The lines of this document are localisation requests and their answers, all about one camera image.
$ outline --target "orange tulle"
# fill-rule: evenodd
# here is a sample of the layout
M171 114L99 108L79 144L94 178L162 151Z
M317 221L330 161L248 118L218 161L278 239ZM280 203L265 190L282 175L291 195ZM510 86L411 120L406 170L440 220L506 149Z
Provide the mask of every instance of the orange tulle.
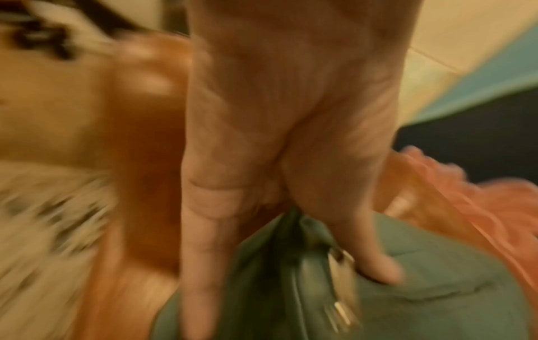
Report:
M521 179L473 184L460 167L441 164L416 147L405 148L402 154L538 294L538 187Z

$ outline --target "metal zipper pull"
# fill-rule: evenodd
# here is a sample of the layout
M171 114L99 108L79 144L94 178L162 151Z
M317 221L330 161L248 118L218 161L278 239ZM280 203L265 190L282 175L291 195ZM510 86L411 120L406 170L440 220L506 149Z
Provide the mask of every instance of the metal zipper pull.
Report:
M336 333L360 328L359 297L355 287L355 259L345 250L331 249L328 254L336 302L325 313Z

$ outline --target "green bag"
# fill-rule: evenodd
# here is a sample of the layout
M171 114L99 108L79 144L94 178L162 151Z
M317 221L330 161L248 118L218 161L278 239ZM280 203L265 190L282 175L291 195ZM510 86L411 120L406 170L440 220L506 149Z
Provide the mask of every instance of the green bag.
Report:
M353 271L350 277L328 230L293 209L241 245L215 339L530 338L531 309L500 261L387 216L376 219L385 250L406 270L404 285ZM179 338L179 299L175 294L159 312L151 340Z

